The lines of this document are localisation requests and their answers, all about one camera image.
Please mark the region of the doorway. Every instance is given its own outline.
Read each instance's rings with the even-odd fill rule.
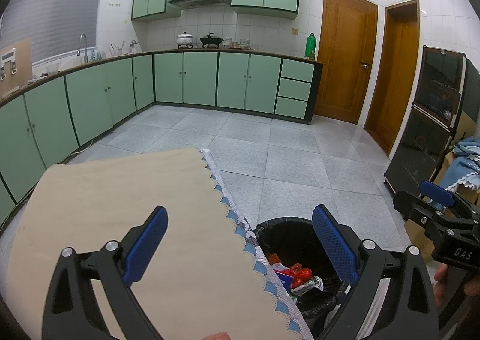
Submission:
[[[357,123],[377,37],[378,6],[366,0],[323,0],[317,61],[324,64],[315,114]]]
[[[382,57],[365,129],[389,154],[412,90],[420,39],[419,1],[385,9]]]

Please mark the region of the blue gripper pad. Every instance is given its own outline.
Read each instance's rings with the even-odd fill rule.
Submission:
[[[450,207],[455,204],[455,200],[450,191],[447,191],[428,180],[421,182],[418,188],[423,195],[428,196],[428,198],[433,199],[444,207]]]
[[[352,287],[357,283],[357,258],[321,206],[312,214],[312,224],[338,277]]]
[[[143,232],[125,256],[125,271],[122,280],[127,287],[142,279],[150,260],[158,248],[167,227],[169,216],[164,207],[159,207],[157,213],[145,226]]]

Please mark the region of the window blind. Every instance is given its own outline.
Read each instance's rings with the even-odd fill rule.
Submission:
[[[99,0],[11,0],[0,29],[0,48],[32,38],[32,61],[77,50],[80,35],[97,44]]]

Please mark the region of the white pot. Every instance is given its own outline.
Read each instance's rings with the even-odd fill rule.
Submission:
[[[177,45],[182,45],[182,44],[194,44],[194,38],[192,34],[187,34],[186,31],[183,32],[183,34],[180,34],[177,36]]]

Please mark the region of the faucet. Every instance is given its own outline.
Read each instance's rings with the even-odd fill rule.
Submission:
[[[86,64],[88,63],[88,57],[87,57],[87,34],[83,33],[80,35],[80,48],[77,50],[77,55],[80,55],[80,49],[82,48],[82,37],[85,37],[85,56],[83,57],[83,63]]]

